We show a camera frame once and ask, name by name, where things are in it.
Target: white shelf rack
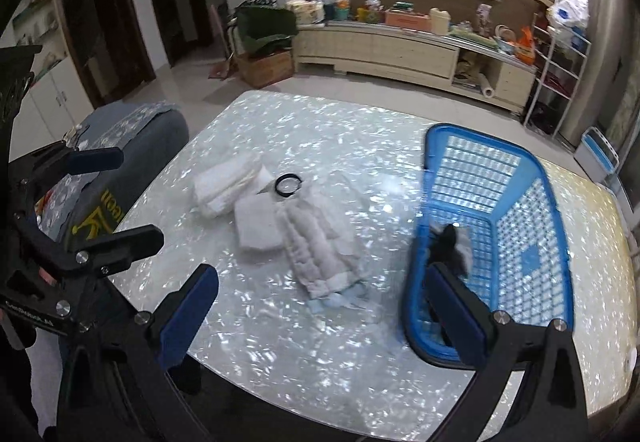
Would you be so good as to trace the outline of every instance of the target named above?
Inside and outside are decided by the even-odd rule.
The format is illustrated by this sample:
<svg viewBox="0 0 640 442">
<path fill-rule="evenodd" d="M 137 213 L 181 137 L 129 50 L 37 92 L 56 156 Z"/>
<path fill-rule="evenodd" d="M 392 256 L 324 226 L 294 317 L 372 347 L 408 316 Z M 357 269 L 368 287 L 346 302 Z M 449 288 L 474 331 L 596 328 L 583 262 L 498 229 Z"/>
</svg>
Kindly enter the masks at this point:
<svg viewBox="0 0 640 442">
<path fill-rule="evenodd" d="M 556 124 L 553 132 L 549 135 L 547 133 L 545 133 L 545 135 L 549 135 L 551 137 L 551 139 L 555 139 L 556 136 L 558 135 L 558 130 L 560 129 L 560 126 L 562 125 L 562 122 L 564 122 L 564 119 L 567 115 L 567 113 L 569 112 L 569 108 L 571 108 L 572 102 L 574 101 L 574 96 L 576 94 L 576 92 L 578 91 L 578 87 L 580 86 L 580 81 L 582 80 L 582 74 L 584 73 L 584 67 L 587 64 L 587 57 L 589 56 L 589 50 L 591 48 L 591 42 L 588 41 L 585 37 L 581 36 L 580 34 L 578 34 L 577 32 L 575 32 L 572 28 L 568 28 L 565 27 L 566 30 L 568 30 L 569 32 L 572 33 L 572 35 L 574 35 L 575 38 L 578 38 L 580 41 L 582 41 L 585 44 L 585 48 L 584 48 L 584 53 L 581 52 L 580 50 L 577 50 L 576 48 L 574 48 L 573 46 L 566 46 L 564 43 L 561 43 L 560 41 L 556 40 L 556 35 L 555 34 L 551 34 L 549 32 L 547 32 L 546 30 L 543 30 L 542 28 L 536 26 L 535 24 L 535 19 L 534 19 L 534 23 L 532 25 L 533 27 L 533 31 L 535 32 L 540 32 L 542 34 L 546 34 L 547 36 L 549 36 L 551 38 L 551 42 L 549 44 L 549 50 L 548 50 L 548 54 L 545 56 L 545 54 L 543 54 L 542 52 L 540 52 L 537 48 L 536 48 L 536 54 L 538 54 L 540 57 L 543 57 L 543 59 L 545 59 L 545 66 L 542 69 L 542 72 L 540 73 L 540 76 L 536 76 L 536 79 L 534 82 L 538 83 L 538 86 L 536 88 L 535 93 L 533 94 L 533 99 L 531 101 L 531 104 L 529 106 L 529 111 L 527 111 L 527 116 L 524 119 L 524 122 L 522 123 L 523 126 L 527 127 L 529 125 L 534 125 L 533 123 L 530 123 L 530 117 L 531 114 L 533 113 L 534 108 L 536 107 L 536 104 L 538 102 L 538 98 L 540 97 L 540 92 L 542 91 L 543 88 L 548 89 L 550 91 L 552 91 L 553 93 L 555 93 L 556 95 L 559 95 L 560 97 L 564 98 L 567 100 L 566 102 L 566 106 L 564 107 L 564 111 L 562 112 L 562 116 L 560 117 L 560 120 L 558 121 L 558 124 Z M 554 51 L 556 50 L 556 48 L 562 48 L 563 50 L 568 50 L 571 53 L 576 54 L 577 56 L 582 58 L 582 64 L 580 66 L 580 73 L 574 73 L 571 70 L 567 70 L 566 68 L 563 68 L 562 66 L 560 66 L 558 63 L 553 61 L 553 56 L 554 56 Z M 547 82 L 547 74 L 549 71 L 549 67 L 551 68 L 555 68 L 557 70 L 560 70 L 561 72 L 566 73 L 567 75 L 569 75 L 570 77 L 573 77 L 575 79 L 575 84 L 574 84 L 574 89 L 572 90 L 571 93 L 567 94 L 557 88 L 554 88 L 553 86 L 549 85 L 549 83 Z"/>
</svg>

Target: bottle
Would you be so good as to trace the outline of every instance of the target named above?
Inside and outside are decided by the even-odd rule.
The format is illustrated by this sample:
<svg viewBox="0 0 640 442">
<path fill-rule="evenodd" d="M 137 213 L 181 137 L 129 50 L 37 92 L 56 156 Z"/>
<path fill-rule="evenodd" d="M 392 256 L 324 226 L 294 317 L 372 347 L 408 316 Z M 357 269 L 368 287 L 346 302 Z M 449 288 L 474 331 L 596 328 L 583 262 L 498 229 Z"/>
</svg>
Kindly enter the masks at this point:
<svg viewBox="0 0 640 442">
<path fill-rule="evenodd" d="M 481 3 L 476 9 L 476 28 L 474 30 L 482 37 L 491 38 L 492 24 L 490 19 L 491 5 Z"/>
<path fill-rule="evenodd" d="M 431 32 L 439 36 L 445 36 L 449 33 L 449 22 L 451 21 L 449 12 L 432 8 L 429 17 L 431 18 Z"/>
<path fill-rule="evenodd" d="M 367 10 L 371 10 L 372 12 L 379 12 L 382 3 L 380 0 L 367 0 L 365 3 Z"/>
</svg>

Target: blue gripper pad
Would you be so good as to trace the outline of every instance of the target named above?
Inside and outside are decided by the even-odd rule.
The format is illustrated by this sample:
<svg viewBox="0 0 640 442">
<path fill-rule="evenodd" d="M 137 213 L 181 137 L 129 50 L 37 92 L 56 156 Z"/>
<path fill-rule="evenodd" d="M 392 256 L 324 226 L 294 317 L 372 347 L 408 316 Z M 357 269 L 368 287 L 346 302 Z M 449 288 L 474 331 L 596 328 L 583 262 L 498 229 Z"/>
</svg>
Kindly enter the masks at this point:
<svg viewBox="0 0 640 442">
<path fill-rule="evenodd" d="M 473 368 L 484 367 L 487 339 L 465 304 L 434 265 L 428 266 L 424 283 L 427 300 L 436 311 L 460 361 Z"/>
<path fill-rule="evenodd" d="M 177 304 L 175 312 L 169 317 L 159 334 L 158 364 L 168 370 L 182 362 L 184 356 L 198 333 L 200 325 L 209 313 L 209 309 L 218 296 L 218 273 L 210 266 L 202 264 L 191 274 L 178 294 L 187 292 L 182 301 Z M 165 302 L 171 306 L 169 294 L 156 310 L 162 308 Z"/>
</svg>

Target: white cabinet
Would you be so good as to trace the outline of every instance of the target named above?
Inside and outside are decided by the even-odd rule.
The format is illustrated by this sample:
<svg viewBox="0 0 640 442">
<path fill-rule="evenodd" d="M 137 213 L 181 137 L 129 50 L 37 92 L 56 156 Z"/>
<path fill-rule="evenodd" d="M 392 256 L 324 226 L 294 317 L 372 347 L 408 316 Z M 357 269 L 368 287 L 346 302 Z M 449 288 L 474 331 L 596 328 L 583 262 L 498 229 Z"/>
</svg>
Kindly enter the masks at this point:
<svg viewBox="0 0 640 442">
<path fill-rule="evenodd" d="M 479 89 L 454 82 L 459 55 L 465 50 L 487 57 L 484 75 L 494 87 L 487 98 Z M 412 82 L 521 113 L 534 80 L 534 69 L 478 44 L 428 32 L 386 25 L 336 22 L 300 28 L 293 41 L 299 63 L 331 64 L 339 72 L 363 73 Z"/>
<path fill-rule="evenodd" d="M 9 162 L 54 142 L 30 92 L 22 99 L 20 112 L 14 120 L 9 148 Z"/>
<path fill-rule="evenodd" d="M 74 124 L 81 123 L 94 111 L 94 106 L 84 92 L 71 57 L 61 60 L 48 75 L 52 76 L 53 84 Z"/>
<path fill-rule="evenodd" d="M 44 75 L 28 92 L 40 111 L 54 140 L 61 140 L 74 126 L 66 110 L 62 96 L 58 93 L 50 73 Z"/>
</svg>

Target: folded white cloth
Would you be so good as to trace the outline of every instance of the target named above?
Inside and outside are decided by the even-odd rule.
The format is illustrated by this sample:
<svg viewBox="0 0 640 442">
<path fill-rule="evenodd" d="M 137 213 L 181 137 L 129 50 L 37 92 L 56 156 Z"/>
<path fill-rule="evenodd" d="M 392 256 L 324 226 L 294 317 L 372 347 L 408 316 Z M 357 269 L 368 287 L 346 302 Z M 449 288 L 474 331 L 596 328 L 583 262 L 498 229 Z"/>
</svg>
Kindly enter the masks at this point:
<svg viewBox="0 0 640 442">
<path fill-rule="evenodd" d="M 255 178 L 249 182 L 248 186 L 245 187 L 241 198 L 247 197 L 249 195 L 256 195 L 260 191 L 262 191 L 266 186 L 268 186 L 274 179 L 274 176 L 269 172 L 269 170 L 263 165 L 258 174 L 255 175 Z"/>
<path fill-rule="evenodd" d="M 353 226 L 313 185 L 303 184 L 276 215 L 294 273 L 311 299 L 345 290 L 362 278 Z"/>
<path fill-rule="evenodd" d="M 194 178 L 196 205 L 207 218 L 224 215 L 233 209 L 237 199 L 260 192 L 272 179 L 259 157 L 238 154 Z"/>
<path fill-rule="evenodd" d="M 276 206 L 269 193 L 239 199 L 234 212 L 240 248 L 244 250 L 282 248 L 282 235 L 276 224 Z"/>
</svg>

